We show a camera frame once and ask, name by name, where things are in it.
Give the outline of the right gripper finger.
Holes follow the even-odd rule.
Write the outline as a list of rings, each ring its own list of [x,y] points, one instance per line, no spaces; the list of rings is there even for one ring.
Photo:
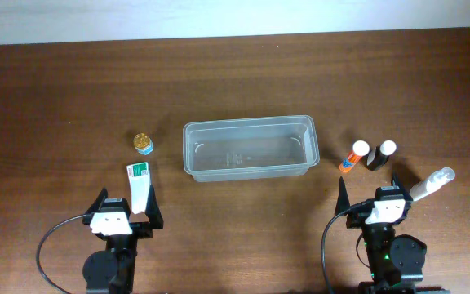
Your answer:
[[[406,188],[403,186],[401,181],[399,180],[397,174],[395,172],[392,173],[392,186],[396,188],[396,190],[399,192],[399,194],[403,195],[403,198],[406,201],[412,201],[413,198],[410,196],[409,192],[406,190]]]
[[[341,212],[347,211],[350,208],[350,202],[348,198],[348,192],[344,182],[344,178],[341,176],[339,178],[339,189],[338,189],[338,198],[335,205],[335,214],[338,215]]]

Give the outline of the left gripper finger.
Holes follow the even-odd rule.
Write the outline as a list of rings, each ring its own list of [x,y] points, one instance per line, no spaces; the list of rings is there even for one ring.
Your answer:
[[[149,226],[151,229],[162,229],[164,227],[164,220],[157,204],[155,189],[152,185],[149,186],[149,193],[144,214],[148,217]]]
[[[100,210],[102,207],[104,200],[108,197],[108,191],[106,188],[103,188],[95,201],[89,206],[89,208],[86,210],[86,214],[92,214],[96,213]]]

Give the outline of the black bottle white cap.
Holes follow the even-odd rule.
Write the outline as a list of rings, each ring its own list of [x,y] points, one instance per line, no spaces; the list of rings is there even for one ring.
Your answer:
[[[377,171],[389,160],[389,157],[395,153],[397,145],[392,140],[386,140],[375,149],[371,150],[367,156],[366,167],[370,171]]]

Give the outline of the white spray bottle clear cap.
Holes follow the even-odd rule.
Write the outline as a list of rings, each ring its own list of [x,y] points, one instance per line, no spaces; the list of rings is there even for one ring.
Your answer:
[[[451,182],[455,178],[455,172],[450,167],[443,167],[441,170],[435,171],[426,179],[415,184],[410,189],[410,196],[414,202],[437,192],[442,186]]]

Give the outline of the white green medicine box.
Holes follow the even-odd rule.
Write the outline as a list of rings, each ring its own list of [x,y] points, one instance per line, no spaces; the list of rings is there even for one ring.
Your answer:
[[[126,167],[130,190],[131,211],[134,214],[144,213],[151,186],[150,168],[147,162],[134,163]]]

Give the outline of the orange tube white cap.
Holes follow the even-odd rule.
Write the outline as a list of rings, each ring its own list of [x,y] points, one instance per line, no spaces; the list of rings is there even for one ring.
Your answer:
[[[343,173],[350,172],[353,167],[368,153],[370,152],[370,146],[363,140],[357,140],[352,145],[352,150],[347,157],[339,165],[339,169]]]

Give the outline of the small gold-lid jar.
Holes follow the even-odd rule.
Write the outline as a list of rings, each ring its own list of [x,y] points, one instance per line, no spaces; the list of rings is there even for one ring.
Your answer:
[[[144,133],[138,133],[134,136],[133,144],[138,153],[148,155],[153,152],[153,142],[149,136]]]

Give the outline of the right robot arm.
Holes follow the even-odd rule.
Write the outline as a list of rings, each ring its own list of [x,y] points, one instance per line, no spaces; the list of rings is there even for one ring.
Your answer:
[[[407,218],[413,198],[396,176],[375,196],[351,204],[344,179],[339,179],[335,219],[344,216],[347,229],[360,229],[372,281],[361,282],[359,293],[447,293],[442,287],[419,287],[427,245],[408,235],[397,235],[395,226]]]

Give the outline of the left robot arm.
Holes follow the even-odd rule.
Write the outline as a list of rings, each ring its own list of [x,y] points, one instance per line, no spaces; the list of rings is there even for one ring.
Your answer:
[[[103,251],[92,253],[85,261],[82,276],[87,293],[127,294],[133,292],[137,243],[152,238],[162,229],[164,220],[157,204],[155,191],[149,187],[144,222],[130,222],[131,210],[124,198],[109,198],[102,189],[86,210],[82,223],[106,242]]]

